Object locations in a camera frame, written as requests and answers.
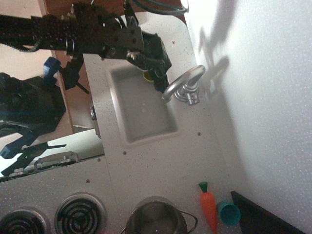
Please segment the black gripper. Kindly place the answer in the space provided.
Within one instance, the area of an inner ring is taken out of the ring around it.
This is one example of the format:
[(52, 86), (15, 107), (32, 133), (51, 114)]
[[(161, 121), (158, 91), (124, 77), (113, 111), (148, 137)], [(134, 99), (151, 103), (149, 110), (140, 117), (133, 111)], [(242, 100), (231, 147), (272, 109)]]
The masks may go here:
[(169, 86), (167, 72), (172, 64), (158, 34), (142, 32), (143, 51), (129, 51), (126, 60), (154, 79), (156, 90), (164, 93)]

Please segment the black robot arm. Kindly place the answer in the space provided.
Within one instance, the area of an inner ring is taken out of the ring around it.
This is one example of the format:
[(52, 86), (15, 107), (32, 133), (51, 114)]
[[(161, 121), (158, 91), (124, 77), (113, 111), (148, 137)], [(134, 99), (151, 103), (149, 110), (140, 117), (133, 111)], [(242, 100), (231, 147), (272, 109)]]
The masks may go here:
[(64, 51), (71, 61), (61, 69), (66, 89), (79, 85), (83, 55), (122, 59), (149, 74), (154, 88), (164, 92), (169, 83), (171, 61), (157, 34), (142, 31), (128, 1), (125, 16), (104, 7), (74, 3), (68, 16), (0, 17), (0, 42), (24, 53), (38, 50)]

